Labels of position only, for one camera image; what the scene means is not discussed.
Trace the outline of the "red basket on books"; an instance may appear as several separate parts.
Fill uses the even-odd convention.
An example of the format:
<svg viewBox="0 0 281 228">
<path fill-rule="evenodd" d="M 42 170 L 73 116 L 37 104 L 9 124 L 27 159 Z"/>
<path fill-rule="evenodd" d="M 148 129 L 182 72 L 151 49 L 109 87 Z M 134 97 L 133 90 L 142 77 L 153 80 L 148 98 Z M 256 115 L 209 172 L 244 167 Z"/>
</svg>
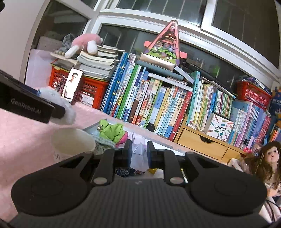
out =
<svg viewBox="0 0 281 228">
<path fill-rule="evenodd" d="M 247 81 L 238 81 L 236 85 L 237 98 L 239 100 L 252 102 L 264 111 L 267 109 L 267 106 L 272 98 L 270 94 L 255 84 Z"/>
</svg>

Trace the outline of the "white patterned cardboard box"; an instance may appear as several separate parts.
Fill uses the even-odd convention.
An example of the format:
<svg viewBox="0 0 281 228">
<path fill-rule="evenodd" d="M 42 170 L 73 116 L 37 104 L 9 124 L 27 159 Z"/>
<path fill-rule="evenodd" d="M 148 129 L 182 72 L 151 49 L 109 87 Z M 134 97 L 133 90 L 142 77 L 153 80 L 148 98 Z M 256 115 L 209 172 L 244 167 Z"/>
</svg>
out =
<svg viewBox="0 0 281 228">
<path fill-rule="evenodd" d="M 226 142 L 233 128 L 234 122 L 224 117 L 211 113 L 204 127 L 204 133 Z"/>
</svg>

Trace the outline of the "white origami paper piece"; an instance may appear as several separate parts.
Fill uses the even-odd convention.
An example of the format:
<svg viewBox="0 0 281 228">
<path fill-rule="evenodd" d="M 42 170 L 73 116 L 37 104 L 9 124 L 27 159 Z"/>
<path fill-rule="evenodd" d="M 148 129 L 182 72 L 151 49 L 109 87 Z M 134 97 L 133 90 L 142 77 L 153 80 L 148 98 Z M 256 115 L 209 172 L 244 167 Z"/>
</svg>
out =
<svg viewBox="0 0 281 228">
<path fill-rule="evenodd" d="M 147 140 L 136 133 L 132 133 L 129 136 L 129 139 L 132 141 L 132 154 L 130 167 L 145 172 L 148 170 L 148 157 L 147 157 Z"/>
</svg>

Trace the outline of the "pink white plush toy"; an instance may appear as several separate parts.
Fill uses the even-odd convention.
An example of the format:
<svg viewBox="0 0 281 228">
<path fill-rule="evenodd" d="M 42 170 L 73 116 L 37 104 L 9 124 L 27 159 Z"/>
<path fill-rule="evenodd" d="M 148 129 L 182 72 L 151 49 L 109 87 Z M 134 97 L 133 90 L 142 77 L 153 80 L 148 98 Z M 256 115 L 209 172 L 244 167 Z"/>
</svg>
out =
<svg viewBox="0 0 281 228">
<path fill-rule="evenodd" d="M 71 48 L 65 53 L 66 59 L 72 58 L 75 54 L 85 51 L 90 55 L 95 55 L 98 52 L 98 46 L 103 42 L 103 39 L 92 33 L 87 33 L 75 38 L 71 44 Z"/>
</svg>

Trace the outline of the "green white striped cloth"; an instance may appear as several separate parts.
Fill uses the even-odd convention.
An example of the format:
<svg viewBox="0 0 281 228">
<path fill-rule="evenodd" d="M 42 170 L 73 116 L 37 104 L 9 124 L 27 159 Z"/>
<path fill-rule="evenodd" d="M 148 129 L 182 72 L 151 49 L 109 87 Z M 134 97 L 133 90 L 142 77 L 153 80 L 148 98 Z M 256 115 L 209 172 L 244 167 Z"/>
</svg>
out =
<svg viewBox="0 0 281 228">
<path fill-rule="evenodd" d="M 92 137 L 95 140 L 96 146 L 93 150 L 95 155 L 103 155 L 103 153 L 108 149 L 114 149 L 116 144 L 108 139 L 102 138 L 97 134 L 92 134 Z"/>
</svg>

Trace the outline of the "red plastic crate left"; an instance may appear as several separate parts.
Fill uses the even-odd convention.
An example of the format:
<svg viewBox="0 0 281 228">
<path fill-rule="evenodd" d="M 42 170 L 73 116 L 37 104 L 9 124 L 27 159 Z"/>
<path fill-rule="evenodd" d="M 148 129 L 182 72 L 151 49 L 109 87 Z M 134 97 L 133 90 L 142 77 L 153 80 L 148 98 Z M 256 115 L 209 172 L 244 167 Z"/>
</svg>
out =
<svg viewBox="0 0 281 228">
<path fill-rule="evenodd" d="M 51 63 L 51 74 L 49 80 L 49 86 L 53 89 L 58 89 L 60 93 L 63 91 L 64 82 L 69 74 L 69 70 L 61 68 Z M 80 84 L 80 90 L 77 92 L 75 101 L 81 102 L 87 106 L 95 109 L 100 109 L 102 99 L 109 86 L 109 82 L 95 79 L 92 77 L 84 76 Z"/>
</svg>

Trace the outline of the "wooden drawer organizer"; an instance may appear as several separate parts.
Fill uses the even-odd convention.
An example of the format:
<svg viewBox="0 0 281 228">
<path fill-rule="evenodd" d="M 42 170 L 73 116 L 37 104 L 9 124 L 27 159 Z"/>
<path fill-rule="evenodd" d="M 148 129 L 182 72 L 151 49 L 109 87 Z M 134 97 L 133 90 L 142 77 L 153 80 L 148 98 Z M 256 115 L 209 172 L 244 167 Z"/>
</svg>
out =
<svg viewBox="0 0 281 228">
<path fill-rule="evenodd" d="M 249 154 L 238 147 L 190 128 L 186 125 L 186 121 L 187 116 L 184 117 L 178 133 L 176 134 L 175 143 L 226 164 L 228 164 L 232 158 L 240 159 L 249 156 Z"/>
</svg>

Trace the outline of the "white grey shallow box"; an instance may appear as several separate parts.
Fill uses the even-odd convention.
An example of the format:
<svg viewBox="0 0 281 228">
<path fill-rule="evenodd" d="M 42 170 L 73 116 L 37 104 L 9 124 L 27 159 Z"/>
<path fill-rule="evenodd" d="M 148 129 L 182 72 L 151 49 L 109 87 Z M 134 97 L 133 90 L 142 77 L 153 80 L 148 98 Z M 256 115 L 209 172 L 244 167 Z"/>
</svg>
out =
<svg viewBox="0 0 281 228">
<path fill-rule="evenodd" d="M 99 125 L 100 124 L 97 122 L 84 129 L 84 131 L 90 134 L 96 142 L 94 154 L 102 155 L 107 149 L 117 149 L 124 147 L 124 143 L 113 146 L 111 141 L 102 139 L 100 137 L 100 132 L 98 131 Z M 136 134 L 126 127 L 124 130 L 128 133 L 127 138 L 132 141 L 131 163 L 129 167 L 117 168 L 116 175 L 123 178 L 133 178 L 136 176 L 140 176 L 141 178 L 163 178 L 163 170 L 150 170 L 148 167 L 146 144 L 148 141 L 153 141 L 153 139 L 146 139 L 145 137 Z"/>
</svg>

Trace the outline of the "smartphone showing picture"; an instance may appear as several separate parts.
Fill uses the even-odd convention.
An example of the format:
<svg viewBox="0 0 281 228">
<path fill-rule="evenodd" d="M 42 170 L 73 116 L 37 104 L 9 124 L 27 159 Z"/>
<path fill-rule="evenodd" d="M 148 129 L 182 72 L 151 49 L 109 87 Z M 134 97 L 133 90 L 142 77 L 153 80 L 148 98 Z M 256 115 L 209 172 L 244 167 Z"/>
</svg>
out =
<svg viewBox="0 0 281 228">
<path fill-rule="evenodd" d="M 83 71 L 79 69 L 72 68 L 64 84 L 62 91 L 62 98 L 64 98 L 69 103 L 72 103 L 81 83 L 83 77 Z"/>
</svg>

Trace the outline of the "paper cup with zigzag drawing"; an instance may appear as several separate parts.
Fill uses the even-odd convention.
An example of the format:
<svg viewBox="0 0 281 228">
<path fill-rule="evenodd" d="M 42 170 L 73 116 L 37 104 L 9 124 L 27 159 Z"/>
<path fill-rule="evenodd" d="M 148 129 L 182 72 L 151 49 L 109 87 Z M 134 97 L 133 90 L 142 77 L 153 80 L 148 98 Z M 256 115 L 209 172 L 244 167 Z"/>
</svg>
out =
<svg viewBox="0 0 281 228">
<path fill-rule="evenodd" d="M 55 162 L 61 162 L 82 152 L 95 150 L 96 142 L 87 132 L 76 128 L 60 128 L 51 136 Z"/>
</svg>

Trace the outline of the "white fluffy plush toy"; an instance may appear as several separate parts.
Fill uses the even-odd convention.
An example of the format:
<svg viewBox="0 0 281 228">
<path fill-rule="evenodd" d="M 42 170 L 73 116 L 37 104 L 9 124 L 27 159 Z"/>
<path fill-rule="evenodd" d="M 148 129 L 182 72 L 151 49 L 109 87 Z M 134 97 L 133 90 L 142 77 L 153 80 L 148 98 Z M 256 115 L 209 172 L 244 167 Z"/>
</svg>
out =
<svg viewBox="0 0 281 228">
<path fill-rule="evenodd" d="M 71 104 L 63 99 L 60 94 L 53 90 L 51 87 L 40 88 L 37 92 L 37 95 L 41 98 L 48 100 L 50 103 L 58 104 L 62 107 L 65 107 L 66 113 L 63 118 L 56 119 L 51 117 L 50 121 L 57 125 L 72 125 L 76 119 L 76 112 L 72 108 Z"/>
</svg>

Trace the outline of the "navy floral fabric pouch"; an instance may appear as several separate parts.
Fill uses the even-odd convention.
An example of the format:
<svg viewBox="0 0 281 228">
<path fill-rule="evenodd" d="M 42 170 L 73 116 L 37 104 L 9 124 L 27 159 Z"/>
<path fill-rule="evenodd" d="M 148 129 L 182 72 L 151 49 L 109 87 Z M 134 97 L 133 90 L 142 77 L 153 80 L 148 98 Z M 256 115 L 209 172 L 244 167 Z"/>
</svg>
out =
<svg viewBox="0 0 281 228">
<path fill-rule="evenodd" d="M 115 174 L 120 177 L 126 178 L 126 177 L 131 177 L 131 176 L 143 175 L 144 172 L 135 170 L 131 167 L 127 167 L 127 168 L 117 168 L 115 170 Z"/>
</svg>

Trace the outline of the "brown haired doll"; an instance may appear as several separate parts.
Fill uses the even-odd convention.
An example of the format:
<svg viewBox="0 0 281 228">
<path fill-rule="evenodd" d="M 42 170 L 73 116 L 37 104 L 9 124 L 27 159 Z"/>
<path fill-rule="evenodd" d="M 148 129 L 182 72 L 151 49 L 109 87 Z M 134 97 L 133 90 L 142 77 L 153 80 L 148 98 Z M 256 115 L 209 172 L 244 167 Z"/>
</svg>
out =
<svg viewBox="0 0 281 228">
<path fill-rule="evenodd" d="M 241 159 L 232 158 L 229 167 L 253 175 L 261 180 L 267 189 L 267 196 L 280 196 L 280 143 L 272 141 L 260 149 L 259 155 Z"/>
</svg>

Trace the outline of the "blue printed cardboard box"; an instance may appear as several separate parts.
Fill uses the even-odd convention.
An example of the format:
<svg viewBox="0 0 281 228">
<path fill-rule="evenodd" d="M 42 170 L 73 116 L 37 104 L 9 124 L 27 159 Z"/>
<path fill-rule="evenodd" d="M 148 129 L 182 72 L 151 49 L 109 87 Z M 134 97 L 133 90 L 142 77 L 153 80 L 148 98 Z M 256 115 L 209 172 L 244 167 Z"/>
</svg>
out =
<svg viewBox="0 0 281 228">
<path fill-rule="evenodd" d="M 269 112 L 271 116 L 275 116 L 277 119 L 281 117 L 281 93 L 280 87 L 275 89 L 272 92 L 272 99 L 270 101 Z"/>
</svg>

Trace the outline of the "stack of grey books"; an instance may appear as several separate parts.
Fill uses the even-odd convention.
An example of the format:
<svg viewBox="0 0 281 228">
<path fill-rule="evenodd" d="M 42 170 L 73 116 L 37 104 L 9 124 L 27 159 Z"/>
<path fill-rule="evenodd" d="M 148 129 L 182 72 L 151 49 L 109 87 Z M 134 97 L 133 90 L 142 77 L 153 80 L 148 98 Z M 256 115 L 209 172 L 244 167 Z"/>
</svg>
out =
<svg viewBox="0 0 281 228">
<path fill-rule="evenodd" d="M 95 55 L 90 55 L 85 51 L 69 59 L 58 51 L 50 55 L 57 59 L 56 66 L 68 70 L 75 68 L 83 71 L 87 77 L 110 81 L 123 53 L 123 50 L 111 46 L 98 46 L 98 52 Z"/>
</svg>

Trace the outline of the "yellow sequin pouch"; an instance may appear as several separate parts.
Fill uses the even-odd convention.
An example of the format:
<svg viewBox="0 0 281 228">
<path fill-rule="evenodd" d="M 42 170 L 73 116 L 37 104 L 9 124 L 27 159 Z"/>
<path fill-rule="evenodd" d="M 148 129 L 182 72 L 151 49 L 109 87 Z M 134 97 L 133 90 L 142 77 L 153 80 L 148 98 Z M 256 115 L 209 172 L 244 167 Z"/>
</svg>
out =
<svg viewBox="0 0 281 228">
<path fill-rule="evenodd" d="M 151 173 L 152 175 L 154 175 L 157 171 L 157 169 L 148 169 L 147 170 L 149 173 Z"/>
</svg>

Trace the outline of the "row of books right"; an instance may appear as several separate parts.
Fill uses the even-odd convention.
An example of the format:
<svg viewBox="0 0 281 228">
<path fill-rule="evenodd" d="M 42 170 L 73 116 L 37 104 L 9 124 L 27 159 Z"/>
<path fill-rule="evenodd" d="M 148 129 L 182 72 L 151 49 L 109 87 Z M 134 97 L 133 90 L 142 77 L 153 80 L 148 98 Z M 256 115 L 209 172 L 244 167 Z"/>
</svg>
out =
<svg viewBox="0 0 281 228">
<path fill-rule="evenodd" d="M 271 136 L 266 137 L 272 121 L 280 120 L 271 116 L 270 103 L 264 111 L 252 102 L 239 100 L 237 95 L 225 90 L 212 77 L 201 76 L 199 71 L 189 76 L 193 95 L 187 113 L 187 126 L 203 131 L 211 113 L 231 120 L 234 125 L 226 142 L 244 151 L 251 151 L 256 143 L 280 139 L 280 127 L 275 127 Z M 238 81 L 253 83 L 272 96 L 272 91 L 255 78 L 242 76 Z"/>
</svg>

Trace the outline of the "green scrunchie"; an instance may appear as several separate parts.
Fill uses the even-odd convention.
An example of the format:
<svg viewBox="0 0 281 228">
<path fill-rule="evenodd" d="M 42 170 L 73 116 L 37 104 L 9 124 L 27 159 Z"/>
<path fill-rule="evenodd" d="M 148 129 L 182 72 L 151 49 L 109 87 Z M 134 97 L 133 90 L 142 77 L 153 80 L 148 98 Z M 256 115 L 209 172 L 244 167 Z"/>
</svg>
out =
<svg viewBox="0 0 281 228">
<path fill-rule="evenodd" d="M 121 123 L 110 124 L 107 120 L 101 119 L 99 122 L 100 137 L 118 144 L 125 136 L 126 131 Z"/>
</svg>

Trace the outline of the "pink red scrunchie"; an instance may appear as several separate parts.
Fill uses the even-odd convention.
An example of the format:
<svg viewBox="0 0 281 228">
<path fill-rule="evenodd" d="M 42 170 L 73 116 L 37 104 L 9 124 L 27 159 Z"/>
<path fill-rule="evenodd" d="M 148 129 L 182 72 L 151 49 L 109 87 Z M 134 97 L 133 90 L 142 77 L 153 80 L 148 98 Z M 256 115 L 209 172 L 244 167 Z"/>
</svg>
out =
<svg viewBox="0 0 281 228">
<path fill-rule="evenodd" d="M 121 139 L 119 140 L 118 143 L 116 143 L 116 147 L 118 147 L 119 145 L 125 143 L 128 139 L 128 132 L 125 131 L 125 134 L 121 137 Z"/>
</svg>

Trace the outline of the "row of upright books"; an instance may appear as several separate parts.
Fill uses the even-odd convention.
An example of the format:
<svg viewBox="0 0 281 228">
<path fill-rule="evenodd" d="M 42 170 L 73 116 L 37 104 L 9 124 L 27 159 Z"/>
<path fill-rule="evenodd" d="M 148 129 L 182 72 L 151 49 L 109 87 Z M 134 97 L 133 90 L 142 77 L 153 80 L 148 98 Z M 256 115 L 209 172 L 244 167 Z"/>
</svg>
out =
<svg viewBox="0 0 281 228">
<path fill-rule="evenodd" d="M 193 88 L 180 77 L 125 52 L 112 76 L 101 110 L 173 141 Z"/>
</svg>

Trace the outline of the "triangular diorama house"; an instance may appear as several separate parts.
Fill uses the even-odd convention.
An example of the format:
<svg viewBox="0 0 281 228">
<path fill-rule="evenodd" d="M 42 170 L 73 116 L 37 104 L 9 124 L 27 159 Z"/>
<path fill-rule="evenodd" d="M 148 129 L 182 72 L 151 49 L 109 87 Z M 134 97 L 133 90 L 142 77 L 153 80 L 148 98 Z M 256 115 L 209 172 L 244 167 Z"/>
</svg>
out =
<svg viewBox="0 0 281 228">
<path fill-rule="evenodd" d="M 187 53 L 179 48 L 178 21 L 171 20 L 147 46 L 140 56 L 140 61 L 173 71 L 180 65 L 181 59 L 186 59 L 187 56 Z"/>
</svg>

